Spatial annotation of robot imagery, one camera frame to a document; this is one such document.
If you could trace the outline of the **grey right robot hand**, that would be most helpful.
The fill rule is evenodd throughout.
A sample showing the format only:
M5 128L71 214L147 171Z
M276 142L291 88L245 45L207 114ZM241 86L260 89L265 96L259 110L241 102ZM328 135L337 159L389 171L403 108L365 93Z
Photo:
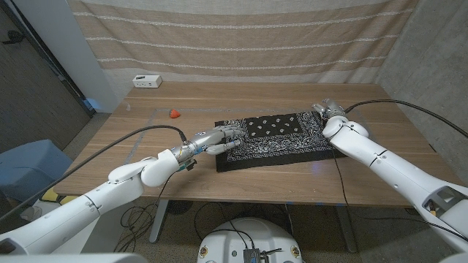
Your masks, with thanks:
M312 105L312 108L320 115L324 120L328 120L332 117L341 116L344 117L346 113L344 108L335 102L333 99L323 99L322 103L316 103Z

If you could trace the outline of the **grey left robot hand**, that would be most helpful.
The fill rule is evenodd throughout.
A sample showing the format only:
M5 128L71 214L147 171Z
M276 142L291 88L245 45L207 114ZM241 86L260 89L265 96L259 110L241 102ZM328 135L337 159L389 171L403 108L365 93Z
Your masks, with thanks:
M222 143L233 135L245 135L246 132L238 126L216 126L212 129L196 133L187 143L187 149L191 156L201 152L209 155L218 155L224 153L241 144L241 140Z

